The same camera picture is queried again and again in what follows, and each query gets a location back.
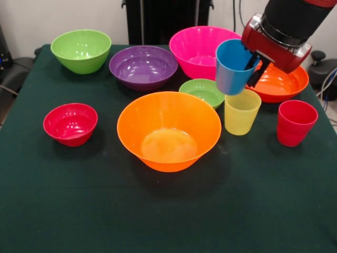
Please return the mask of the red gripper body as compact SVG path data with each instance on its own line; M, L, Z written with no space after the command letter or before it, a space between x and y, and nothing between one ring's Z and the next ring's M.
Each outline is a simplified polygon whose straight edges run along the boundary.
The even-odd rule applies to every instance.
M294 71L310 54L312 46L307 42L298 46L280 42L265 31L264 24L268 25L266 18L262 14L255 14L243 31L242 44L252 53L268 59L283 72Z

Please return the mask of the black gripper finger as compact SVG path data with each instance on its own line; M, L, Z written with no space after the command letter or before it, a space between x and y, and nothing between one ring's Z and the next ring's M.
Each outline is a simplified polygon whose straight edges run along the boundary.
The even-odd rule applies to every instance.
M249 78L247 82L247 86L255 87L269 65L270 65L270 62L262 62L260 68L256 70Z
M260 60L259 55L256 52L254 52L246 65L246 70L255 67L256 62L259 62L259 60Z

